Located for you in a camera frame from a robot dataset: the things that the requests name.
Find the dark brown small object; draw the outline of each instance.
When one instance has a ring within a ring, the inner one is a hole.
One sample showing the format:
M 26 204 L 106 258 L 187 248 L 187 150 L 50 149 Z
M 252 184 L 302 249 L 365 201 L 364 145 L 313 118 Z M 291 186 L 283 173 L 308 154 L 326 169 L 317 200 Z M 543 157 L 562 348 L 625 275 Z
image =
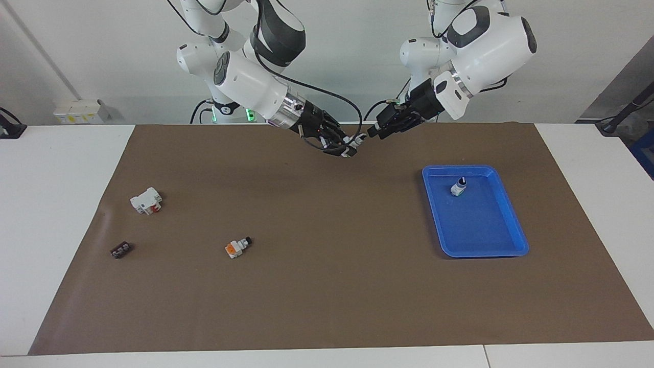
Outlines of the dark brown small object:
M 129 251 L 131 251 L 131 249 L 132 246 L 129 243 L 122 242 L 117 247 L 111 250 L 111 255 L 115 259 L 120 259 L 123 258 L 123 256 L 125 256 L 125 254 L 127 254 Z

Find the orange and white connector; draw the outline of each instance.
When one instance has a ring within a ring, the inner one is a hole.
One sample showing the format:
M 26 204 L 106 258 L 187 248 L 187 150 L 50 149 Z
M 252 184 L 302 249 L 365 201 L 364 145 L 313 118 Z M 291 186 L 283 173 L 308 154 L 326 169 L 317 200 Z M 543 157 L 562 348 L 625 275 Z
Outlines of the orange and white connector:
M 148 216 L 159 212 L 162 208 L 162 197 L 152 187 L 149 187 L 147 191 L 129 201 L 138 213 L 145 213 Z
M 245 239 L 234 240 L 233 242 L 229 243 L 225 247 L 225 250 L 227 251 L 227 254 L 230 255 L 231 259 L 235 259 L 236 257 L 243 254 L 243 250 L 249 247 L 250 244 L 252 244 L 252 239 L 250 239 L 248 236 Z

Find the small electrical component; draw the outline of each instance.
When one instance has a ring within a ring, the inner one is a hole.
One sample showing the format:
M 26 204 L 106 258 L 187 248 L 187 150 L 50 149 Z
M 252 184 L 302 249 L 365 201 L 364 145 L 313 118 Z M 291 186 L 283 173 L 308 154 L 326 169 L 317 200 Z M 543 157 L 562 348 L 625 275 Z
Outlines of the small electrical component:
M 453 196 L 458 197 L 466 190 L 467 186 L 466 177 L 462 176 L 454 185 L 452 185 L 450 193 L 452 193 Z
M 133 247 L 127 243 L 127 242 L 122 242 L 120 243 L 117 247 L 111 250 L 111 255 L 115 259 L 121 259 L 125 254 L 129 253 Z
M 243 250 L 249 247 L 251 244 L 252 239 L 248 236 L 245 239 L 234 240 L 233 242 L 227 244 L 225 250 L 227 251 L 227 254 L 230 255 L 231 259 L 235 259 L 236 257 L 243 254 Z
M 159 212 L 162 208 L 162 197 L 152 187 L 149 187 L 141 195 L 132 198 L 129 202 L 138 213 L 145 213 L 148 216 Z

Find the blue tray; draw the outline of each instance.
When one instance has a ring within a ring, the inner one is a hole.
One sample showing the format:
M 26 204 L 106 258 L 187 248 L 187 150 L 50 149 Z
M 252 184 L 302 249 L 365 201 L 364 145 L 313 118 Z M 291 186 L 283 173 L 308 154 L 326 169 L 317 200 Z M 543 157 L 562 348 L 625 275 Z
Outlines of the blue tray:
M 466 177 L 459 196 L 450 193 Z M 450 257 L 518 257 L 529 252 L 500 175 L 490 166 L 427 166 L 422 170 L 441 248 Z

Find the table surface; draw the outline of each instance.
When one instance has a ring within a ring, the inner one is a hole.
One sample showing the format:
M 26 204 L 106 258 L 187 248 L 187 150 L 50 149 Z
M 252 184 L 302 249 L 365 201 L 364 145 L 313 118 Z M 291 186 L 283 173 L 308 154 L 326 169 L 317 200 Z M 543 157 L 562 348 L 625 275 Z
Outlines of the table surface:
M 603 138 L 592 125 L 537 128 L 652 323 L 654 182 L 617 138 Z M 0 293 L 10 295 L 0 299 L 0 366 L 649 367 L 654 361 L 654 342 L 23 357 L 132 130 L 33 126 L 19 140 L 0 142 L 0 223 L 10 224 L 0 244 Z

